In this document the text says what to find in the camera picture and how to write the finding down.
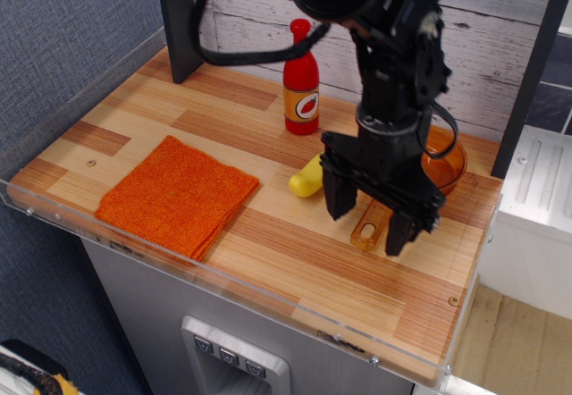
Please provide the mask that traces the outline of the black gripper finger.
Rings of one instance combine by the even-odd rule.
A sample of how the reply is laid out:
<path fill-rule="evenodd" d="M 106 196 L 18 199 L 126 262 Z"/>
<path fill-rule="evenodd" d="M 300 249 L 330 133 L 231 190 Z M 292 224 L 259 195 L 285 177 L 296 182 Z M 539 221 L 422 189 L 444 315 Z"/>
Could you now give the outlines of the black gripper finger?
<path fill-rule="evenodd" d="M 409 242 L 416 240 L 422 229 L 423 224 L 417 218 L 402 211 L 394 212 L 385 244 L 386 255 L 398 256 Z"/>
<path fill-rule="evenodd" d="M 354 208 L 358 189 L 345 172 L 331 165 L 324 165 L 323 185 L 327 211 L 333 220 L 338 220 Z"/>

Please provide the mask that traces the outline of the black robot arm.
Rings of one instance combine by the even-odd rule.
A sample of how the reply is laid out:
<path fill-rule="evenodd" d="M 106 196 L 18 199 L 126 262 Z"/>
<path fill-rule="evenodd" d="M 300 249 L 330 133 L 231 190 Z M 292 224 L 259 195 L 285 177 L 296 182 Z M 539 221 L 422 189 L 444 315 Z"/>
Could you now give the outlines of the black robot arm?
<path fill-rule="evenodd" d="M 390 208 L 385 251 L 396 256 L 434 228 L 445 201 L 422 166 L 432 116 L 440 111 L 436 98 L 450 76 L 439 0 L 291 1 L 317 21 L 347 28 L 357 51 L 358 133 L 322 136 L 328 212 L 345 215 L 358 192 Z"/>

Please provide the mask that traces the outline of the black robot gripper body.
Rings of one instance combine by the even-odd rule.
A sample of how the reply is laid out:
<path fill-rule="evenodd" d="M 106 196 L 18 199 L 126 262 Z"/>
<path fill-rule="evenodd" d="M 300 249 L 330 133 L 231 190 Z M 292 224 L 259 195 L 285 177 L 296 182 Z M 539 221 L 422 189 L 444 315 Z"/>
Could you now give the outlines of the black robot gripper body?
<path fill-rule="evenodd" d="M 381 122 L 357 111 L 356 137 L 327 131 L 322 134 L 321 165 L 331 165 L 350 176 L 357 191 L 389 207 L 417 218 L 421 231 L 433 231 L 440 221 L 445 197 L 425 174 L 422 155 L 431 125 L 424 109 L 403 125 Z"/>

